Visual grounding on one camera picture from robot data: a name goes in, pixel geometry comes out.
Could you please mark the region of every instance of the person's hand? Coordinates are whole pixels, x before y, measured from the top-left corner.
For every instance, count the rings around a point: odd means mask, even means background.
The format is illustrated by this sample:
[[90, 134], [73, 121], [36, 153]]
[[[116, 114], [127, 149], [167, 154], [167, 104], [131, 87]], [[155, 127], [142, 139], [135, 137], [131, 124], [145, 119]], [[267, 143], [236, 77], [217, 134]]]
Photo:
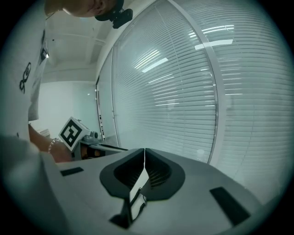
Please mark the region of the person's hand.
[[62, 142], [55, 142], [51, 148], [51, 155], [56, 163], [59, 162], [71, 162], [72, 155], [70, 150]]

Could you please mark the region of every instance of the person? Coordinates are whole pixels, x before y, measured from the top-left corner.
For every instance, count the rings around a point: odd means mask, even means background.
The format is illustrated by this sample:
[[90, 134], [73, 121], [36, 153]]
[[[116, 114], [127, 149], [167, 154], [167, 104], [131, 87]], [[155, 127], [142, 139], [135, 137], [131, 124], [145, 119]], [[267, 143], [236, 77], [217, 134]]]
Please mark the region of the person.
[[29, 140], [55, 162], [71, 161], [58, 141], [40, 135], [28, 124], [38, 119], [41, 78], [48, 58], [45, 22], [57, 11], [94, 17], [112, 10], [119, 0], [38, 0], [11, 31], [0, 53], [0, 134]]

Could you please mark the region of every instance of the white t-shirt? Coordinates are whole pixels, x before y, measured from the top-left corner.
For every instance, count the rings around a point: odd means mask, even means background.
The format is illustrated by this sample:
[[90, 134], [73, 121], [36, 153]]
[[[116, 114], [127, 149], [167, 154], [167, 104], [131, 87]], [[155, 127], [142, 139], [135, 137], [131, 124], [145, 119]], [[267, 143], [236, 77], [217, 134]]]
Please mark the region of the white t-shirt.
[[0, 52], [0, 135], [29, 140], [28, 122], [38, 119], [40, 82], [48, 53], [45, 0], [36, 1]]

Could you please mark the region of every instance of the sleeve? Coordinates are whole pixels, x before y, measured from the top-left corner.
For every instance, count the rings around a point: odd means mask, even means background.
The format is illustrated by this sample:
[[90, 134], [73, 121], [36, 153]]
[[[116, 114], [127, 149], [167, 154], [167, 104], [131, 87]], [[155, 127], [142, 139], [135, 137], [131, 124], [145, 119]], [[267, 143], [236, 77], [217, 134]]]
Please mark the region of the sleeve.
[[39, 93], [40, 93], [41, 77], [38, 78], [33, 85], [31, 95], [31, 106], [28, 110], [28, 121], [35, 121], [39, 119]]

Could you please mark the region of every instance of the head-mounted camera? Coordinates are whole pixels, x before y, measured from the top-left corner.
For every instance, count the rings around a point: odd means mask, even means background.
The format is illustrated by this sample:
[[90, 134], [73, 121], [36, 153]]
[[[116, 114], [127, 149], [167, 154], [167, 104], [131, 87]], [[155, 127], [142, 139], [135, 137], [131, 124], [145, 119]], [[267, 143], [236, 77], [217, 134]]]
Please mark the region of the head-mounted camera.
[[113, 28], [119, 28], [123, 26], [125, 23], [129, 22], [133, 18], [133, 10], [132, 9], [123, 9], [124, 0], [117, 0], [117, 3], [113, 9], [111, 9], [108, 13], [103, 14], [101, 16], [96, 16], [96, 20], [98, 21], [107, 21], [110, 20], [113, 22]]

